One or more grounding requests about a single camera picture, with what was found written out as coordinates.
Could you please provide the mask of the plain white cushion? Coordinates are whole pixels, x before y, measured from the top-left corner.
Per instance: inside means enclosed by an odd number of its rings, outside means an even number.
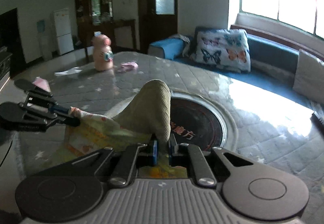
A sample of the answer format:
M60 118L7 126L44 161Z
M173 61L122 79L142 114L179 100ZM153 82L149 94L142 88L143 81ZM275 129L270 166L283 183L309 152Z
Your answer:
M323 104L323 79L323 61L304 50L300 50L293 90L312 101Z

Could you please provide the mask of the dark wooden display cabinet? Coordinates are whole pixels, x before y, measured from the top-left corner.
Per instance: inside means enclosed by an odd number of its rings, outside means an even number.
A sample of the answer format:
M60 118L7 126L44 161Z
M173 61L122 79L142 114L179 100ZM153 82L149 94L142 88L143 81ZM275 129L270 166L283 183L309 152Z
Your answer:
M81 46L91 46L91 40L103 22L113 18L112 0L75 0L77 37Z

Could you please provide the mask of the white refrigerator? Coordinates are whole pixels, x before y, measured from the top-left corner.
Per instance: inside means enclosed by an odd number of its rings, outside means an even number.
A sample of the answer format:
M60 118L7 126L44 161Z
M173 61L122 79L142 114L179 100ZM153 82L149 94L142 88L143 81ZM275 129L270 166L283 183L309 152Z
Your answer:
M54 29L56 35L57 51L61 56L74 49L72 42L69 9L61 9L53 12Z

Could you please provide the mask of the pink cartoon water bottle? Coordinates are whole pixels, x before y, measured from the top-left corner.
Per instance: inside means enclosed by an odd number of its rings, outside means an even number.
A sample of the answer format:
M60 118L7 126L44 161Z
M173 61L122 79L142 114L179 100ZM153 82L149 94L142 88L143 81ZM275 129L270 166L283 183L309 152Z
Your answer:
M114 66L114 55L112 48L110 47L111 39L103 34L95 35L92 38L92 44L95 69L97 71L106 71L112 69Z

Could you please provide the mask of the teal bench sofa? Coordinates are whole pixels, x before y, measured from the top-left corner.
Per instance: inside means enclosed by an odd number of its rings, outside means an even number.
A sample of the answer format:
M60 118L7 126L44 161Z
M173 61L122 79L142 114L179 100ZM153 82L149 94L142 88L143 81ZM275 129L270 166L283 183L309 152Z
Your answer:
M196 27L189 56L172 61L213 71L281 95L313 110L323 111L323 104L312 101L293 90L299 52L288 46L247 33L251 61L250 72L238 73L222 70L210 65L196 63L190 58L197 44L195 40L197 32L204 29L214 28Z

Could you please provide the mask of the blue folded blanket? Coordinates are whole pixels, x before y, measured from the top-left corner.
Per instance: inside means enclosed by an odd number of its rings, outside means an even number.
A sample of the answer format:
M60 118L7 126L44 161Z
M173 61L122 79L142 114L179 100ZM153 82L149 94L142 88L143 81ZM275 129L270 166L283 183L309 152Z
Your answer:
M174 60L188 57L193 38L182 34L171 35L167 39L153 42L149 45L148 55Z

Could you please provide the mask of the pink hair scrunchie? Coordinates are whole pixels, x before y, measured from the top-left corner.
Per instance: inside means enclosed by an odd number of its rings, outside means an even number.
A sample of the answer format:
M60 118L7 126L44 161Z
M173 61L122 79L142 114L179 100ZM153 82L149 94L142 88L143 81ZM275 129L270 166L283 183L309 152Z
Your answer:
M117 68L117 72L125 73L125 72L129 72L129 71L137 70L137 69L138 69L138 64L136 62L123 62Z

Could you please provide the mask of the loose white tissue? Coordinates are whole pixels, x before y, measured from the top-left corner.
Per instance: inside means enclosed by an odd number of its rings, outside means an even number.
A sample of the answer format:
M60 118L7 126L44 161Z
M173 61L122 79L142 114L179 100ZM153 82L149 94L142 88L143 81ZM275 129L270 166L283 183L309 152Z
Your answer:
M79 67L73 67L69 70L65 70L65 71L60 71L60 72L55 72L54 75L59 77L59 76L68 76L68 75L74 75L74 74L78 74L82 72L82 69L80 69Z

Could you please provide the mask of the dark wooden door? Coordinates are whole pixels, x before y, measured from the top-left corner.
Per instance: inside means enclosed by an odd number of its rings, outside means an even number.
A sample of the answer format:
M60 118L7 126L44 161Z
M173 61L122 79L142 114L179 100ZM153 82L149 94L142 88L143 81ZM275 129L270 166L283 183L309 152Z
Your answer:
M138 0L140 51L178 32L177 0Z

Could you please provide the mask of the dark wooden side table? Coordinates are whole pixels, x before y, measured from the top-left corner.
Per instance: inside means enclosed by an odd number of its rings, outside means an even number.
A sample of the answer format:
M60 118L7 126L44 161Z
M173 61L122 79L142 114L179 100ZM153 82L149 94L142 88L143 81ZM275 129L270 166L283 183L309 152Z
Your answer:
M137 49L135 20L106 20L103 22L83 22L77 26L78 37L85 50L86 62L90 61L88 48L92 46L92 38L99 32L111 39L114 53Z

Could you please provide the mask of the pink tissue pack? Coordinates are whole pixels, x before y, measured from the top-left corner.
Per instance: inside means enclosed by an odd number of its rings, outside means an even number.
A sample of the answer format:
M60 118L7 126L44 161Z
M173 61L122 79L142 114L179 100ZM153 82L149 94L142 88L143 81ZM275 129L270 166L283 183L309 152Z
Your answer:
M47 91L51 92L50 85L46 79L43 79L41 77L36 77L35 80L32 82L35 86Z

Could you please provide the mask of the colourful printed child's garment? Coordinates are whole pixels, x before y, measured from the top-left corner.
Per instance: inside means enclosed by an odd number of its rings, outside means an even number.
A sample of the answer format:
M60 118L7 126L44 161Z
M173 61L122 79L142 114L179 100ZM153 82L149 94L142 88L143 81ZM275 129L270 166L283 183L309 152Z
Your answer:
M126 147L148 144L152 135L158 141L158 163L140 169L144 178L185 178L185 168L169 165L167 142L170 138L171 92L161 80L146 82L130 103L116 116L93 114L76 107L69 114L79 118L78 127L67 126L64 142L44 163L50 168L104 147L123 151Z

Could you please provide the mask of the butterfly print pillow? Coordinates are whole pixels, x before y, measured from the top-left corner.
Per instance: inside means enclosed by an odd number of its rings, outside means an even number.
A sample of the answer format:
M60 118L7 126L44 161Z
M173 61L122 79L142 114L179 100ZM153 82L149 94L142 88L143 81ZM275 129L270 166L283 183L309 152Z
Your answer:
M243 29L204 29L197 32L190 58L222 70L250 72L247 32Z

